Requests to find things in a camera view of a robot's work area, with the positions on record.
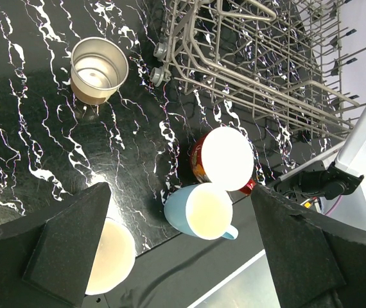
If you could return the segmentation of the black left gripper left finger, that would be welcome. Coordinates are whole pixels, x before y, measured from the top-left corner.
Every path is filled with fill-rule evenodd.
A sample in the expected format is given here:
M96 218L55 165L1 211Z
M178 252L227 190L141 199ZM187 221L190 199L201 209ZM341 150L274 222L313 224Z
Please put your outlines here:
M0 307L81 307L110 197L97 183L0 225Z

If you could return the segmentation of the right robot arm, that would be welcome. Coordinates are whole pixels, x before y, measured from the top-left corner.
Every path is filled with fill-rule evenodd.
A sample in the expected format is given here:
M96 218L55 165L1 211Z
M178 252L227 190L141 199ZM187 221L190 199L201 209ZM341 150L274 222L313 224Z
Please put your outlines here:
M343 196L355 192L366 176L366 107L348 138L302 166L280 176L270 186L283 195L336 200L324 214L330 216Z

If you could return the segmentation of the yellow-green mug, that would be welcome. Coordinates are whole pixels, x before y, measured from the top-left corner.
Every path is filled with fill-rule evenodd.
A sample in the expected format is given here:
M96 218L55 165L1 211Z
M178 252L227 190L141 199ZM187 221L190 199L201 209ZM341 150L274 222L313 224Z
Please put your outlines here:
M126 226L106 218L85 294L99 295L114 289L129 276L135 258L132 233Z

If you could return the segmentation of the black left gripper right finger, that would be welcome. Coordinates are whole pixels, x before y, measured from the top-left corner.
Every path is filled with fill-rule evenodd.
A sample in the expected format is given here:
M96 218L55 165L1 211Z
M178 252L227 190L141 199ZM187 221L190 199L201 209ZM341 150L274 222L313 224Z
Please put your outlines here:
M262 185L250 197L281 307L366 307L366 231Z

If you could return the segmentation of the beige cup with brown band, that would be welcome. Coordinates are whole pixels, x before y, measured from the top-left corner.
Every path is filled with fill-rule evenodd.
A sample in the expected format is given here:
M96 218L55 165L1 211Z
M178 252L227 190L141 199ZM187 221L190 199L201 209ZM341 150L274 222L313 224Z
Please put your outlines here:
M129 64L115 43L99 37L79 41L71 53L71 89L87 105L100 105L128 78Z

